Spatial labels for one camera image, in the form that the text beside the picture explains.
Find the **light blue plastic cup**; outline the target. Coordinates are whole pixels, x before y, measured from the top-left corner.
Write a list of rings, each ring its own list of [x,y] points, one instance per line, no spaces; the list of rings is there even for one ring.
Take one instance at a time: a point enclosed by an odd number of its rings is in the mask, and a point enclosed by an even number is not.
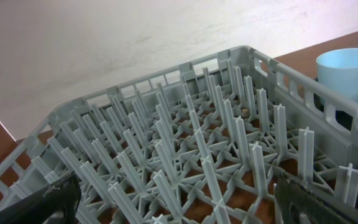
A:
[[[358,48],[326,52],[316,64],[320,84],[358,103]]]

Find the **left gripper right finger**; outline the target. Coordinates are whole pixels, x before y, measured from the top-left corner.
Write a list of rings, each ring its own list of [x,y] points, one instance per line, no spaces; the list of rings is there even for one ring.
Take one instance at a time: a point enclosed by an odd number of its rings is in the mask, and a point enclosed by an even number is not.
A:
[[[275,188],[284,223],[358,223],[358,210],[287,172]]]

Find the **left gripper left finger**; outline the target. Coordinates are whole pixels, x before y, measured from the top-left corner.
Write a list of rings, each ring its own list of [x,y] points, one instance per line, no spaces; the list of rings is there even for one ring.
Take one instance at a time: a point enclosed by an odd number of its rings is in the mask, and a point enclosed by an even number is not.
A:
[[[62,177],[0,211],[0,224],[75,223],[81,201],[79,178]]]

